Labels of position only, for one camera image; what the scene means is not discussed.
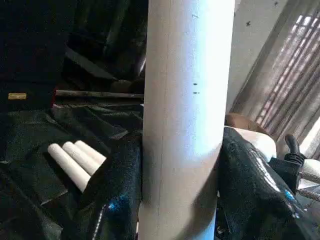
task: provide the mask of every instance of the yellow label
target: yellow label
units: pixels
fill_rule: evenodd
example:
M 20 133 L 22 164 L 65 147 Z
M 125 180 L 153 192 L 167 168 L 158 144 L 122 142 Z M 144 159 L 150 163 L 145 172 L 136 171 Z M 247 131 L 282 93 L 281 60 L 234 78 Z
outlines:
M 26 99 L 27 99 L 26 93 L 10 92 L 8 95 L 8 100 L 26 100 Z

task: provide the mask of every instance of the brown object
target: brown object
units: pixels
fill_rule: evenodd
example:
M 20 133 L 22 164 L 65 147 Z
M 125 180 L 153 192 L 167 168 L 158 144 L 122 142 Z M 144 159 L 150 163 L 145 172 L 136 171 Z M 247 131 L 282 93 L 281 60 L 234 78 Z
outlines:
M 245 129 L 253 132 L 258 132 L 262 134 L 266 134 L 269 136 L 266 130 L 264 130 L 259 124 L 254 121 L 251 121 L 249 118 L 237 114 L 237 113 L 229 113 L 225 116 L 224 124 L 229 127 L 237 128 L 237 129 Z

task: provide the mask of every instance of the wall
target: wall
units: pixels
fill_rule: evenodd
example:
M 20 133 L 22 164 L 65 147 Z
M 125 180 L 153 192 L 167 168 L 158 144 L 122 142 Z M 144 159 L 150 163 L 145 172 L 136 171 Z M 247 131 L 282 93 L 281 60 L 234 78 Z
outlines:
M 227 112 L 244 84 L 288 0 L 236 0 Z

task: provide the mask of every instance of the dark wall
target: dark wall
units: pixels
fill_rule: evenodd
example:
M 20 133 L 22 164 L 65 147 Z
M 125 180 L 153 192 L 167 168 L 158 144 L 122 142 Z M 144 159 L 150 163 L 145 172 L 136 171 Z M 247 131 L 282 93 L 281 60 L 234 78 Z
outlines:
M 0 111 L 50 106 L 63 66 L 76 1 L 0 3 Z M 9 93 L 26 93 L 27 97 L 8 100 Z

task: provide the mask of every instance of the metal pole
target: metal pole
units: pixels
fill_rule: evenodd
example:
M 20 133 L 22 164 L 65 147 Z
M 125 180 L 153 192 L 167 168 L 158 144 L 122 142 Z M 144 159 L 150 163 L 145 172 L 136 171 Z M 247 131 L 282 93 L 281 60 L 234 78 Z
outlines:
M 212 240 L 234 0 L 150 0 L 140 240 Z

